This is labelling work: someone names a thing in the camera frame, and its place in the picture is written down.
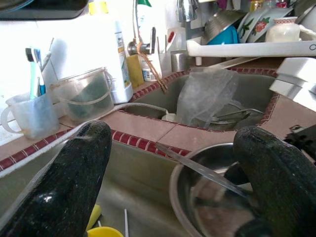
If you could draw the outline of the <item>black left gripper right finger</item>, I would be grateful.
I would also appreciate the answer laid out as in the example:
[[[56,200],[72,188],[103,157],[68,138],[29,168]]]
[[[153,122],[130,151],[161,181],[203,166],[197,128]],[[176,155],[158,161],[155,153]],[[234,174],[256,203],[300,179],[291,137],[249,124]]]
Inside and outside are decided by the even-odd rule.
[[[295,146],[256,126],[239,129],[234,155],[275,237],[316,235],[316,166]]]

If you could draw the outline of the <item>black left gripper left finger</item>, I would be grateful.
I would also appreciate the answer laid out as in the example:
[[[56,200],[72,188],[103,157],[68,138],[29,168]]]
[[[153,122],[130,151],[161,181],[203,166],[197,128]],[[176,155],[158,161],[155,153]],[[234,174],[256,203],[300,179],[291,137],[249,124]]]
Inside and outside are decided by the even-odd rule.
[[[83,125],[3,215],[1,236],[84,236],[111,147],[111,129],[105,122]]]

